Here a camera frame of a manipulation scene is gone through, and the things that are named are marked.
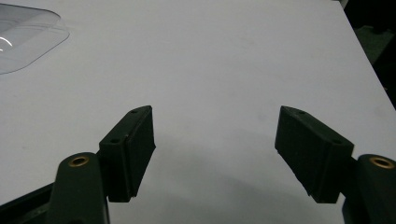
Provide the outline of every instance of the white table surface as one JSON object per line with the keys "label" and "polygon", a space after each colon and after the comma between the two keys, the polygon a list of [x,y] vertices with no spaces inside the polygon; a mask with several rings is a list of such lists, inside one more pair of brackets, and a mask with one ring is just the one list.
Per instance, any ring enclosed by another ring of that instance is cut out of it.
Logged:
{"label": "white table surface", "polygon": [[274,148],[278,111],[307,111],[396,159],[396,114],[339,2],[0,0],[52,10],[70,36],[0,76],[0,204],[96,152],[130,109],[153,106],[157,145],[112,223],[344,223]]}

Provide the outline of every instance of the clear plastic container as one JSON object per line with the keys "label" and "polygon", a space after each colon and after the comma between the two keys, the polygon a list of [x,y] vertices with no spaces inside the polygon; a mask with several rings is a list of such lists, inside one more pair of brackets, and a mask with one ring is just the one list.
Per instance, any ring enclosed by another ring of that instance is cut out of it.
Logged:
{"label": "clear plastic container", "polygon": [[0,4],[0,75],[26,67],[67,37],[54,12]]}

